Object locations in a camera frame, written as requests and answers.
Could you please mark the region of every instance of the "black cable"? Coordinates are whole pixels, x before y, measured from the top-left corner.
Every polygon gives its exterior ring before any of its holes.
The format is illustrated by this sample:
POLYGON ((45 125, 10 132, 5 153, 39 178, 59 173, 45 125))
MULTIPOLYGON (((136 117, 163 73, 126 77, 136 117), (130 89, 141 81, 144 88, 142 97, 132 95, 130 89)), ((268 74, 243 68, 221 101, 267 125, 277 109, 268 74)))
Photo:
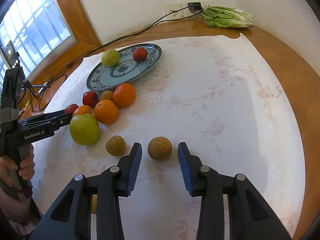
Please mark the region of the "black cable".
POLYGON ((20 98, 19 103, 23 100, 24 96, 26 95, 26 92, 27 92, 27 89, 24 88, 24 93, 23 93, 23 96, 20 98))
MULTIPOLYGON (((99 46, 99 47, 97 47, 97 48, 95 48, 95 49, 93 49, 93 50, 85 53, 84 55, 78 57, 77 59, 75 59, 75 60, 72 61, 71 63, 67 64, 62 70, 59 71, 58 74, 56 74, 51 80, 49 80, 49 81, 47 82, 47 85, 50 86, 54 81, 58 80, 59 78, 61 78, 61 77, 63 77, 63 76, 66 77, 65 80, 63 81, 63 82, 65 82, 65 81, 67 80, 67 78, 68 78, 68 76, 65 74, 65 72, 67 71, 68 68, 71 68, 72 64, 80 61, 80 60, 83 59, 84 57, 90 55, 91 53, 93 53, 93 52, 95 52, 95 51, 97 51, 97 50, 99 50, 99 49, 102 49, 102 48, 104 48, 104 47, 106 47, 106 46, 109 46, 109 45, 111 45, 111 44, 113 44, 113 43, 115 43, 115 42, 117 42, 117 41, 123 40, 123 39, 125 39, 125 38, 129 38, 129 37, 133 37, 133 36, 140 35, 140 34, 142 34, 142 33, 146 32, 146 31, 150 30, 151 28, 153 28, 154 26, 156 26, 156 25, 158 25, 158 24, 160 24, 160 23, 162 23, 162 22, 173 22, 173 21, 184 20, 184 19, 188 19, 188 18, 194 17, 194 16, 199 15, 200 13, 202 13, 202 10, 201 10, 201 11, 199 11, 198 13, 196 13, 196 14, 194 14, 194 15, 187 16, 187 17, 183 17, 183 18, 179 18, 179 19, 173 19, 173 20, 160 21, 160 20, 162 20, 163 18, 165 18, 165 17, 167 17, 167 16, 169 16, 169 15, 171 15, 171 14, 173 14, 173 13, 182 11, 182 10, 187 9, 187 8, 189 8, 189 7, 190 7, 190 6, 187 6, 187 7, 185 7, 185 8, 179 9, 179 10, 177 10, 177 11, 173 11, 173 12, 171 12, 171 13, 168 13, 168 14, 164 15, 163 17, 161 17, 160 19, 158 19, 157 21, 155 21, 153 24, 151 24, 149 27, 145 28, 145 29, 142 30, 142 31, 139 31, 139 32, 137 32, 137 33, 133 33, 133 34, 130 34, 130 35, 121 36, 121 37, 119 37, 119 38, 117 38, 117 39, 115 39, 115 40, 113 40, 113 41, 110 41, 110 42, 108 42, 108 43, 106 43, 106 44, 103 44, 103 45, 101 45, 101 46, 99 46)), ((43 111, 43 110, 48 106, 48 104, 49 104, 50 101, 51 101, 51 100, 49 100, 49 102, 48 102, 43 108, 40 109, 40 104, 41 104, 43 95, 44 95, 44 93, 46 92, 47 88, 44 88, 44 90, 43 90, 43 92, 42 92, 42 96, 41 96, 40 101, 39 101, 39 111, 43 111)))
POLYGON ((97 50, 99 50, 99 49, 102 49, 102 48, 104 48, 104 47, 106 47, 106 46, 109 46, 109 45, 111 45, 111 44, 113 44, 113 43, 115 43, 115 42, 117 42, 117 41, 123 40, 123 39, 125 39, 125 38, 129 38, 129 37, 132 37, 132 36, 140 35, 140 34, 146 32, 147 30, 150 30, 150 29, 153 28, 154 26, 158 25, 159 23, 162 23, 162 22, 170 22, 170 21, 178 21, 178 20, 184 20, 184 19, 191 18, 191 17, 193 17, 193 16, 196 16, 196 15, 199 15, 200 13, 202 13, 202 10, 201 10, 199 13, 194 14, 194 15, 190 15, 190 16, 183 17, 183 18, 180 18, 180 19, 164 20, 164 21, 159 22, 159 21, 162 20, 163 18, 165 18, 165 17, 167 17, 167 16, 169 16, 169 15, 171 15, 171 14, 173 14, 173 13, 176 13, 176 12, 182 11, 182 10, 184 10, 184 9, 187 9, 187 8, 189 8, 189 7, 190 7, 190 6, 187 6, 187 7, 184 7, 184 8, 182 8, 182 9, 179 9, 179 10, 177 10, 177 11, 173 11, 173 12, 171 12, 171 13, 168 13, 168 14, 166 14, 165 16, 162 16, 160 19, 158 19, 157 21, 155 21, 153 24, 151 24, 149 27, 145 28, 145 29, 142 30, 142 31, 139 31, 139 32, 137 32, 137 33, 130 34, 130 35, 121 36, 121 37, 119 37, 119 38, 117 38, 117 39, 115 39, 115 40, 113 40, 113 41, 110 41, 110 42, 108 42, 108 43, 106 43, 106 44, 103 44, 103 45, 101 45, 101 46, 99 46, 99 47, 97 47, 97 48, 95 48, 95 49, 87 52, 86 54, 78 57, 77 59, 75 59, 74 61, 72 61, 69 65, 72 65, 72 64, 78 62, 79 60, 81 60, 82 58, 90 55, 91 53, 93 53, 93 52, 95 52, 95 51, 97 51, 97 50))
POLYGON ((45 91, 47 90, 47 88, 49 88, 49 86, 50 86, 54 81, 58 80, 59 78, 62 78, 63 76, 65 76, 65 79, 64 79, 64 81, 63 81, 63 83, 64 83, 64 82, 67 80, 67 78, 68 78, 68 75, 65 74, 65 72, 64 72, 61 76, 59 76, 59 77, 55 76, 52 80, 48 81, 48 83, 47 83, 48 87, 44 88, 44 91, 42 92, 41 98, 40 98, 40 100, 39 100, 39 104, 38 104, 38 105, 39 105, 39 111, 40 111, 40 112, 43 111, 43 110, 48 106, 48 104, 49 104, 50 101, 51 101, 51 99, 50 99, 43 108, 40 108, 40 104, 41 104, 41 102, 42 102, 42 98, 43 98, 43 96, 44 96, 45 91))

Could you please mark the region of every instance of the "metal screw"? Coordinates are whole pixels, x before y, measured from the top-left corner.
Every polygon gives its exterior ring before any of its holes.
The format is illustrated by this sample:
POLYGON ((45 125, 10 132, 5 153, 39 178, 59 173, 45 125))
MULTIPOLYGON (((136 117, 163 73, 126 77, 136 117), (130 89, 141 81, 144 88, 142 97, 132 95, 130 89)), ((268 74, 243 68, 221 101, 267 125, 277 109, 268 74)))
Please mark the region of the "metal screw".
POLYGON ((200 167, 200 170, 203 171, 203 172, 208 172, 210 170, 210 168, 208 166, 204 165, 204 166, 200 167))
POLYGON ((245 180, 245 176, 244 176, 243 174, 239 173, 239 174, 237 175, 237 179, 239 179, 239 180, 241 180, 241 181, 244 181, 244 180, 245 180))
POLYGON ((76 176, 74 176, 74 179, 76 181, 79 181, 79 180, 83 179, 83 175, 82 174, 77 174, 76 176))
POLYGON ((110 171, 111 172, 118 172, 120 170, 120 168, 118 167, 118 166, 112 166, 111 168, 110 168, 110 171))

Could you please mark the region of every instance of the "brown fruit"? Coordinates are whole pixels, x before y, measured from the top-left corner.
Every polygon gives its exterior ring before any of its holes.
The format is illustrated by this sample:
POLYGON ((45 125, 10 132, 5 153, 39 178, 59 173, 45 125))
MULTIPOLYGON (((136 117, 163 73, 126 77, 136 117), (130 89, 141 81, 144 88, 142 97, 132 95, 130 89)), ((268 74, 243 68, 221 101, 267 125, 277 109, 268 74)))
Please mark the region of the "brown fruit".
POLYGON ((171 152, 172 145, 166 137, 155 137, 148 144, 148 154, 155 161, 169 158, 171 152))
POLYGON ((90 106, 91 108, 94 108, 98 102, 99 102, 99 97, 93 91, 85 92, 82 96, 82 103, 85 106, 90 106))
POLYGON ((107 90, 101 94, 100 100, 111 100, 112 101, 113 91, 107 90))
POLYGON ((64 113, 67 114, 67 113, 73 113, 74 111, 76 111, 76 109, 78 108, 79 106, 77 104, 72 104, 70 106, 67 106, 66 109, 64 110, 64 113))
POLYGON ((145 48, 143 47, 139 47, 139 48, 136 48, 134 51, 133 51, 133 59, 137 62, 141 62, 141 61, 144 61, 146 60, 147 56, 148 56, 148 52, 145 48))
POLYGON ((113 136, 106 143, 106 150, 113 156, 123 155, 125 147, 125 140, 119 135, 113 136))

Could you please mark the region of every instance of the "wooden window frame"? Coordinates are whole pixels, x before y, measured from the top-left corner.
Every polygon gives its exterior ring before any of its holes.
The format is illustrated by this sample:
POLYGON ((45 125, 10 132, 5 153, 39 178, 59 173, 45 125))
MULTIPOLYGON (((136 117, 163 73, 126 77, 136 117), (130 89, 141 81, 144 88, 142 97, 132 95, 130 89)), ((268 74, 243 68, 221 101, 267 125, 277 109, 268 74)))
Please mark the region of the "wooden window frame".
MULTIPOLYGON (((72 31, 75 41, 51 60, 44 69, 30 82, 34 85, 42 85, 58 74, 69 61, 73 61, 81 55, 101 45, 80 0, 56 0, 60 10, 72 31)), ((29 100, 25 96, 20 103, 20 108, 29 100)))

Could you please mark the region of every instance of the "green apple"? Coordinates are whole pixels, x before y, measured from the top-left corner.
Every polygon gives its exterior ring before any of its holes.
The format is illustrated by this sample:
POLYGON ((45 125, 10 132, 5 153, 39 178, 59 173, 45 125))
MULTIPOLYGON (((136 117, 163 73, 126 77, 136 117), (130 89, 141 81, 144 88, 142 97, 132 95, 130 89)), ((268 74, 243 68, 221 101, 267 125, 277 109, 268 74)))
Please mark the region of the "green apple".
POLYGON ((92 114, 75 115, 69 127, 72 139, 79 145, 93 144, 99 138, 99 124, 92 114))
POLYGON ((106 67, 114 67, 118 64, 120 54, 115 49, 106 50, 101 57, 101 63, 106 67))

